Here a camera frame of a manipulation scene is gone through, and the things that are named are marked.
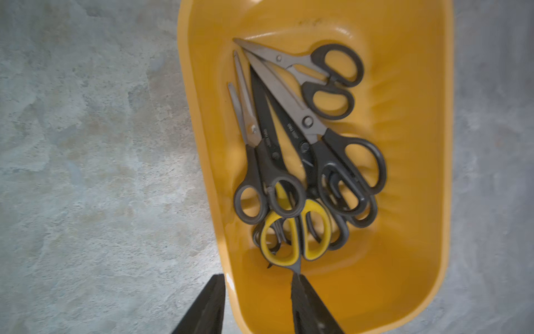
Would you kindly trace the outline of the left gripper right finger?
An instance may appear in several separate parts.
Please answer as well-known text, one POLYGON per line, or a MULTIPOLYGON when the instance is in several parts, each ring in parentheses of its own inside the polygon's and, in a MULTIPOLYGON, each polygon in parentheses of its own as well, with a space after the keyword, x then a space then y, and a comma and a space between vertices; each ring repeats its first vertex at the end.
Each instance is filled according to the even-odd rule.
POLYGON ((303 274, 293 274, 291 302, 295 333, 344 333, 303 274))

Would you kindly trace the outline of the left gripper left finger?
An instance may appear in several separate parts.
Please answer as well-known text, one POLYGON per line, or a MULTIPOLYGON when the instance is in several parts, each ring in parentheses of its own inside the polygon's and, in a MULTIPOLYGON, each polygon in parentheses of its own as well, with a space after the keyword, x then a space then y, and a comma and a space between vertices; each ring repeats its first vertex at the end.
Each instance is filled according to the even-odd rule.
POLYGON ((225 277, 211 277, 192 306, 174 329, 177 333, 221 334, 225 310, 225 277))

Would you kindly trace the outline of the yellow handled scissors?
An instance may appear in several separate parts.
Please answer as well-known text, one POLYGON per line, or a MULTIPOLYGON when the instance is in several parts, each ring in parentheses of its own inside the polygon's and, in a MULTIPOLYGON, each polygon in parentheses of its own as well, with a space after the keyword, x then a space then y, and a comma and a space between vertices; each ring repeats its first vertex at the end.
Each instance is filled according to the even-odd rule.
POLYGON ((285 127, 285 132, 304 164, 306 174, 306 203, 304 210, 294 218, 283 218, 280 214, 269 214, 261 228, 254 231, 254 241, 261 249, 268 247, 267 232, 275 231, 277 245, 268 249, 270 265, 300 271, 300 259, 314 261, 320 258, 330 245, 332 224, 330 216, 318 201, 317 168, 309 142, 286 114, 273 94, 267 89, 254 69, 250 70, 254 103, 259 118, 259 128, 267 140, 269 161, 286 172, 282 149, 271 112, 274 111, 285 127))

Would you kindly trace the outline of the yellow plastic storage box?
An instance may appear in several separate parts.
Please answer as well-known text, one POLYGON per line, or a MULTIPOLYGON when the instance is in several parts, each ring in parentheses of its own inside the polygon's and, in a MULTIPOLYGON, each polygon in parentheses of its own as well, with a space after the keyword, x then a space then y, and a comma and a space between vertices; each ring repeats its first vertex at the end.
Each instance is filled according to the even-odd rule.
POLYGON ((294 333, 303 274, 335 331, 382 333, 449 257, 451 1, 182 1, 179 58, 229 300, 294 333))

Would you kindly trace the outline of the small black handled scissors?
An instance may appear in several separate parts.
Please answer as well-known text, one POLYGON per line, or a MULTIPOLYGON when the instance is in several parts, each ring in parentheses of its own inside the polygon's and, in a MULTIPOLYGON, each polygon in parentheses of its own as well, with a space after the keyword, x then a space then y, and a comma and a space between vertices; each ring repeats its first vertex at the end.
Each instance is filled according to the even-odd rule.
POLYGON ((229 83, 228 90, 248 164, 246 176, 234 193, 236 214, 249 225, 259 224, 270 211, 283 218, 297 217, 305 207, 305 189, 301 181, 286 170, 267 91, 253 69, 250 70, 252 88, 249 89, 237 51, 233 52, 233 60, 239 88, 229 83), (241 203, 247 189, 254 190, 259 198, 259 212, 254 217, 245 213, 241 203))

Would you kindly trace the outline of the large black handled scissors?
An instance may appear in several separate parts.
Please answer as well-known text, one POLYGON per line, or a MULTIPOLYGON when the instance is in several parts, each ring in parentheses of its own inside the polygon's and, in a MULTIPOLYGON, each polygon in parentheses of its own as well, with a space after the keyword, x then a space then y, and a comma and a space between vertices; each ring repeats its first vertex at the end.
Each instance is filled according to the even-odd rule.
POLYGON ((346 217, 360 215, 366 209, 369 209, 371 214, 377 213, 378 204, 375 194, 381 192, 387 178, 385 158, 378 147, 366 139, 342 136, 327 127, 305 104, 303 98, 288 87, 272 65, 268 65, 261 58, 248 51, 245 51, 244 54, 267 89, 310 144, 317 167, 318 194, 330 212, 346 217), (368 184, 357 165, 346 154, 346 148, 351 145, 363 146, 375 157, 378 167, 378 181, 374 187, 368 184), (329 191, 322 186, 322 176, 328 169, 334 171, 358 198, 357 207, 351 209, 349 206, 343 205, 342 202, 331 199, 329 191))

